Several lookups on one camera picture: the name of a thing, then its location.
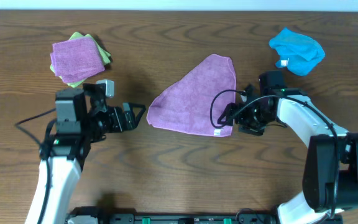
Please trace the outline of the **purple microfibre cloth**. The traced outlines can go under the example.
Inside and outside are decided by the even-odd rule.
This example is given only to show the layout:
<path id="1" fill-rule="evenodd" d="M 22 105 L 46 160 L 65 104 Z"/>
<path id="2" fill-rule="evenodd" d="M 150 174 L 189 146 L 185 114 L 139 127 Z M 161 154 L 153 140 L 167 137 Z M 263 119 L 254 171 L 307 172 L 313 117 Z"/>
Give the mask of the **purple microfibre cloth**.
<path id="1" fill-rule="evenodd" d="M 227 104 L 236 100 L 236 80 L 231 58 L 211 54 L 153 100 L 147 122 L 185 134 L 230 136 L 232 126 L 215 125 Z"/>

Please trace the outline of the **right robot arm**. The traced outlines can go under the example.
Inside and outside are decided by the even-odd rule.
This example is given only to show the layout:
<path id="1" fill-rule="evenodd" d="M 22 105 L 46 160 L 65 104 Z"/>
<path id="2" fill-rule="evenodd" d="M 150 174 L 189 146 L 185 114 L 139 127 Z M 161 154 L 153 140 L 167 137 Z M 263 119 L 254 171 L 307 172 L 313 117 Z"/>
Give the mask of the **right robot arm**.
<path id="1" fill-rule="evenodd" d="M 249 85 L 239 94 L 243 102 L 230 103 L 216 129 L 238 124 L 239 131 L 263 135 L 271 122 L 291 128 L 308 148 L 302 191 L 282 203 L 272 215 L 255 216 L 256 223 L 327 223 L 339 213 L 358 208 L 358 133 L 334 124 L 298 88 Z"/>

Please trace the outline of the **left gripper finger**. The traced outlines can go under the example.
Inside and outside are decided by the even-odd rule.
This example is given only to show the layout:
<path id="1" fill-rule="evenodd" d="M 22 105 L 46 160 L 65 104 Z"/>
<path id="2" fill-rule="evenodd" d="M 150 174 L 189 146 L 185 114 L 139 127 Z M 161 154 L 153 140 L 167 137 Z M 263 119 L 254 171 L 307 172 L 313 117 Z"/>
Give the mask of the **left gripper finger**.
<path id="1" fill-rule="evenodd" d="M 141 121 L 141 119 L 142 119 L 142 117 L 143 117 L 145 111 L 144 111 L 143 113 L 141 113 L 141 112 L 140 112 L 140 109 L 134 109 L 134 111 L 132 112 L 132 114 L 133 114 L 133 124 L 132 124 L 132 128 L 133 128 L 133 129 L 135 129 L 135 128 L 138 127 L 138 125 L 139 125 L 139 123 L 140 123 L 140 121 Z"/>
<path id="2" fill-rule="evenodd" d="M 143 113 L 146 110 L 145 105 L 140 105 L 136 103 L 125 102 L 122 104 L 124 111 L 134 111 L 134 109 L 140 109 L 140 112 Z"/>

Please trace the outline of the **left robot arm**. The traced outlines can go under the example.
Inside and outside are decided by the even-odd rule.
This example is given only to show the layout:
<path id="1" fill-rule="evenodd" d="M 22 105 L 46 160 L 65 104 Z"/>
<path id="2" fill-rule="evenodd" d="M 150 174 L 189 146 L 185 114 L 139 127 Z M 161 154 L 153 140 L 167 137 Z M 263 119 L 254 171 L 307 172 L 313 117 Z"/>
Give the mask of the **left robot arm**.
<path id="1" fill-rule="evenodd" d="M 56 93 L 57 117 L 40 143 L 39 179 L 26 223 L 64 223 L 91 144 L 103 141 L 107 133 L 138 126 L 145 105 L 109 106 L 106 89 L 104 84 L 85 84 Z"/>

